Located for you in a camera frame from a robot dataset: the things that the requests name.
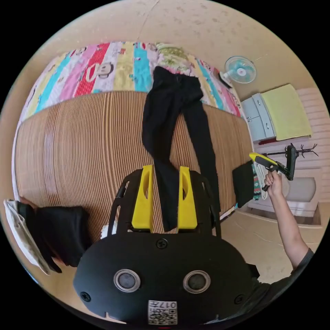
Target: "yellow blanket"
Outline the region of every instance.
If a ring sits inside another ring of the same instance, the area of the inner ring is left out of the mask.
[[[262,93],[276,132],[276,140],[312,135],[312,129],[299,96],[292,85]]]

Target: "cabinet drawer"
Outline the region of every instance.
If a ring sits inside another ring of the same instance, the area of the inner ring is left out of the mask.
[[[252,97],[242,102],[242,108],[246,119],[259,117],[257,106],[255,105]]]
[[[267,111],[267,107],[265,106],[262,96],[258,93],[252,96],[252,99],[254,100],[254,104],[256,105],[262,125],[265,130],[266,138],[273,138],[276,136],[275,131],[273,129],[272,121],[270,119],[269,113]]]
[[[247,120],[253,141],[264,140],[266,134],[260,117]]]

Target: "white bag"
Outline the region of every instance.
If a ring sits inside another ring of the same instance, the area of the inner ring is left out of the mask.
[[[17,201],[6,199],[3,204],[17,245],[31,264],[38,266],[45,274],[50,275],[51,270],[34,242],[25,219],[17,212]]]

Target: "colorful quilt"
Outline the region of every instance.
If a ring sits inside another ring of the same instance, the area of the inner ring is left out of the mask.
[[[218,80],[218,71],[182,48],[165,43],[109,42],[53,59],[31,89],[20,121],[80,95],[113,90],[149,92],[156,66],[198,77],[203,103],[241,117],[239,101]]]

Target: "gray shirt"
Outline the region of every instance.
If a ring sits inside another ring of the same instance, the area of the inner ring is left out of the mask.
[[[277,297],[279,297],[302,273],[305,269],[307,264],[309,263],[310,259],[313,257],[314,253],[311,249],[308,249],[306,255],[304,256],[303,260],[300,264],[295,268],[289,277],[285,277],[277,282],[274,283],[261,283],[255,277],[252,278],[253,281],[253,289],[246,300],[246,302],[242,305],[240,310],[232,315],[231,317],[219,320],[215,319],[213,321],[207,323],[215,323],[224,320],[228,320],[243,314],[247,314],[255,308],[263,307],[271,303]]]

